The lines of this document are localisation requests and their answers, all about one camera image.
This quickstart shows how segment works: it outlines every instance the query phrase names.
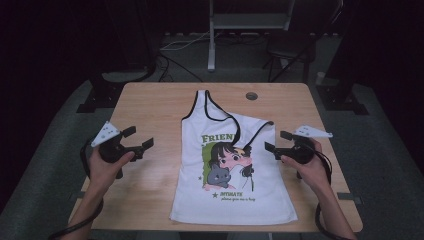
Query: cartoon girl's face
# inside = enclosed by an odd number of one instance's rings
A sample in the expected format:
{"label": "cartoon girl's face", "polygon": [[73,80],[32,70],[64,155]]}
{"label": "cartoon girl's face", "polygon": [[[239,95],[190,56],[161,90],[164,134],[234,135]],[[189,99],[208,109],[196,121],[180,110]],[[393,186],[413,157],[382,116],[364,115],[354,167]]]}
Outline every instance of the cartoon girl's face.
{"label": "cartoon girl's face", "polygon": [[233,169],[234,166],[236,165],[241,165],[241,166],[249,166],[250,164],[252,164],[252,158],[248,157],[248,156],[243,156],[241,154],[242,150],[237,151],[238,149],[236,149],[236,152],[229,152],[226,149],[224,149],[224,157],[219,157],[219,166],[221,168],[225,168],[228,167],[230,170]]}

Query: white tank top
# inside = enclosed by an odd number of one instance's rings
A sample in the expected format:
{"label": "white tank top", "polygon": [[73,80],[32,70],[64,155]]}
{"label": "white tank top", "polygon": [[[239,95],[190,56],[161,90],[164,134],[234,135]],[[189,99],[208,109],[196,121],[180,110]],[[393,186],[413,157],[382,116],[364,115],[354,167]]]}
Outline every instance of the white tank top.
{"label": "white tank top", "polygon": [[207,90],[182,119],[182,165],[170,218],[218,225],[271,225],[297,220],[275,145],[273,122],[227,113]]}

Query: table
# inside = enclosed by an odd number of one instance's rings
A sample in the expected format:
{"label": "table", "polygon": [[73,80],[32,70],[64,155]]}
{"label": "table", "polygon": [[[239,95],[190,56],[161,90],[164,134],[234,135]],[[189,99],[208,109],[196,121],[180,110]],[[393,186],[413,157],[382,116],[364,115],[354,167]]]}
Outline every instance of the table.
{"label": "table", "polygon": [[[223,226],[186,224],[169,219],[181,165],[181,118],[189,113],[196,91],[202,89],[209,90],[214,101],[226,111],[274,121],[276,131],[293,132],[302,124],[325,130],[308,87],[301,83],[128,83],[122,91],[111,122],[120,130],[130,126],[137,127],[135,134],[122,140],[124,146],[137,146],[151,137],[155,144],[144,153],[143,159],[124,166],[124,177],[116,180],[105,195],[103,211],[94,221],[93,228],[224,232],[318,231],[314,223],[316,196],[306,184],[296,178],[294,169],[282,166],[280,170],[298,214],[298,221],[266,226]],[[248,92],[256,93],[258,98],[248,100]],[[320,139],[320,142],[324,154],[333,164],[334,191],[349,193],[330,141]],[[292,142],[276,136],[277,147],[292,145]],[[360,231],[362,221],[354,202],[339,200],[339,203],[353,230]]]}
{"label": "table", "polygon": [[215,71],[215,29],[281,29],[287,30],[295,0],[288,0],[286,13],[215,14],[214,0],[209,0],[208,71]]}

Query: floor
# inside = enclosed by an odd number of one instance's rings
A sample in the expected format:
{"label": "floor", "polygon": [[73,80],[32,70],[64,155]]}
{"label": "floor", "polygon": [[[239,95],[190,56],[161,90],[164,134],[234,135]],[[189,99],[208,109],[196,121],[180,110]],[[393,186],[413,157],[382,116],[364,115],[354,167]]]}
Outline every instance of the floor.
{"label": "floor", "polygon": [[[167,36],[163,46],[196,40],[162,50],[156,72],[145,81],[266,82],[268,60],[263,36],[220,36],[216,39],[216,70],[207,71],[208,40],[201,35]],[[318,42],[308,86],[324,126],[334,134],[331,143],[357,204],[364,228],[359,239],[424,239],[424,178],[381,109],[373,90],[355,85],[355,97],[368,115],[326,110],[316,86],[318,72],[326,72],[340,38]],[[278,82],[300,82],[301,64],[293,65]],[[105,73],[110,81],[135,79],[144,73]],[[323,84],[333,84],[324,79]],[[75,203],[74,193],[84,181],[79,149],[103,125],[112,108],[76,113],[91,90],[87,81],[63,105],[52,121],[8,205],[0,216],[0,239],[46,239],[64,227]],[[152,232],[93,230],[95,239],[155,239]],[[181,239],[240,239],[226,233],[180,233]],[[319,233],[274,233],[273,239],[325,239]]]}

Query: cartoon cat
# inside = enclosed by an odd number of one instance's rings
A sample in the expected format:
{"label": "cartoon cat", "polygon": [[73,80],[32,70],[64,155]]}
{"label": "cartoon cat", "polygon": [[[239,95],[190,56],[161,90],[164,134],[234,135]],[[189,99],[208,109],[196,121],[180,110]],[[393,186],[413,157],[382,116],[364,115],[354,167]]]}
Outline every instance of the cartoon cat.
{"label": "cartoon cat", "polygon": [[208,184],[228,188],[230,180],[229,168],[220,168],[218,164],[212,164],[211,171],[208,174]]}

